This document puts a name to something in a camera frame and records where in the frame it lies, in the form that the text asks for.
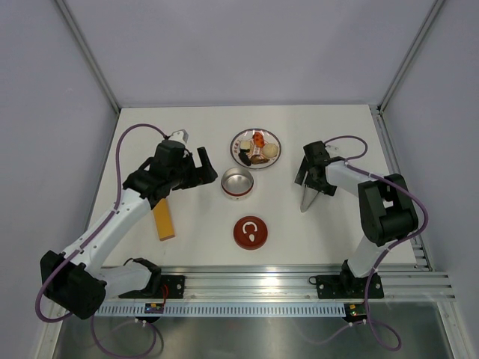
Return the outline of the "metal food tongs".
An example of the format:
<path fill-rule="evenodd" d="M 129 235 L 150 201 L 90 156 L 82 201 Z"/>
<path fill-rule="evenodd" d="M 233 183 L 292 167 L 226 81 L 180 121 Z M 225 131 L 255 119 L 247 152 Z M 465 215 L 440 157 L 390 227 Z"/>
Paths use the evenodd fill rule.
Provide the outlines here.
<path fill-rule="evenodd" d="M 320 192 L 314 188 L 310 188 L 305 183 L 302 185 L 302 189 L 303 189 L 303 194 L 302 194 L 302 201 L 300 203 L 300 211 L 301 213 L 304 213 L 308 211 L 311 204 L 315 201 L 317 195 Z"/>

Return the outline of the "black seaweed piece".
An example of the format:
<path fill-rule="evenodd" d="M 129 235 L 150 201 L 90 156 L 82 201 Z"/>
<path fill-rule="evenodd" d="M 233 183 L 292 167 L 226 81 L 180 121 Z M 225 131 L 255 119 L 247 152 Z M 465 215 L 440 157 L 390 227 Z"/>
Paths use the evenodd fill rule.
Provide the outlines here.
<path fill-rule="evenodd" d="M 250 166 L 251 166 L 251 160 L 250 160 L 250 158 L 248 157 L 248 155 L 247 155 L 246 152 L 240 152 L 240 153 L 239 153 L 239 159 L 240 159 L 240 161 L 241 161 L 246 167 L 250 167 Z"/>

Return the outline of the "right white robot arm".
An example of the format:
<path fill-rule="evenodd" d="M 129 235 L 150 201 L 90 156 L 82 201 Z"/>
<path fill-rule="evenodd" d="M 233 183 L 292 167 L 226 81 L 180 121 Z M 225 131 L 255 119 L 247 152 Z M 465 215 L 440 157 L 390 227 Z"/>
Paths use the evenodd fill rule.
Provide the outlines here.
<path fill-rule="evenodd" d="M 320 299 L 380 299 L 384 296 L 377 269 L 393 245 L 419 228 L 415 200 L 399 174 L 385 177 L 355 168 L 350 159 L 333 156 L 326 142 L 303 148 L 304 157 L 295 178 L 303 188 L 301 212 L 306 212 L 320 194 L 334 196 L 343 189 L 359 200 L 363 231 L 354 254 L 338 274 L 310 277 Z"/>

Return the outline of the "white tofu cube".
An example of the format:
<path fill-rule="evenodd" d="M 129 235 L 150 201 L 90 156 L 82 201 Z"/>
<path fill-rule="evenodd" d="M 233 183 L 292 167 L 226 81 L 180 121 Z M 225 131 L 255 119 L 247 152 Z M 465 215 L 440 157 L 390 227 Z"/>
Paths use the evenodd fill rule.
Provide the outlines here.
<path fill-rule="evenodd" d="M 248 153 L 251 150 L 251 142 L 250 141 L 241 141 L 239 144 L 239 148 L 241 152 Z"/>

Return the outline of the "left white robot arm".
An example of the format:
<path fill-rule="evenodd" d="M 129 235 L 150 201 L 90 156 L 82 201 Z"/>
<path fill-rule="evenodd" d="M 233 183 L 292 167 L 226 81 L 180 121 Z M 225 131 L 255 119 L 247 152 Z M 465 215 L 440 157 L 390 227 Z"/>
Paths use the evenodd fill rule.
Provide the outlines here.
<path fill-rule="evenodd" d="M 42 297 L 62 306 L 69 315 L 92 317 L 111 297 L 164 298 L 168 286 L 159 266 L 143 258 L 104 269 L 103 263 L 139 220 L 172 191 L 214 182 L 218 176 L 207 150 L 197 149 L 201 166 L 179 141 L 166 139 L 123 183 L 113 207 L 61 253 L 46 252 L 40 259 Z"/>

